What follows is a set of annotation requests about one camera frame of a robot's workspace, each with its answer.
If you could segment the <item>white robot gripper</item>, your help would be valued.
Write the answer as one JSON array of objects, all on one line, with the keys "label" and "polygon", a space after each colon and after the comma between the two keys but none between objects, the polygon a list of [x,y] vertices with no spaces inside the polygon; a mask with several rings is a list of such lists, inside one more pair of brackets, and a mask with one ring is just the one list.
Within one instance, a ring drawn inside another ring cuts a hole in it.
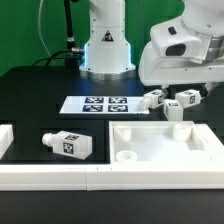
[{"label": "white robot gripper", "polygon": [[208,64],[196,64],[181,57],[160,57],[148,43],[139,63],[139,78],[145,86],[162,85],[163,102],[168,96],[168,85],[206,83],[201,96],[207,97],[219,82],[224,82],[224,57]]}]

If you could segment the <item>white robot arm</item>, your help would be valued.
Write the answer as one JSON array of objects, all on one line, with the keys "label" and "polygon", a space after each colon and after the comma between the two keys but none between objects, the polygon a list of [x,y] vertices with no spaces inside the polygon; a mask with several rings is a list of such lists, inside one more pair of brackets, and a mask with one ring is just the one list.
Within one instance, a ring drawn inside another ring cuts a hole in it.
[{"label": "white robot arm", "polygon": [[135,66],[125,38],[125,1],[89,0],[82,74],[116,80],[137,70],[146,86],[202,83],[205,92],[224,82],[224,0],[182,2],[180,16],[151,28],[151,41]]}]

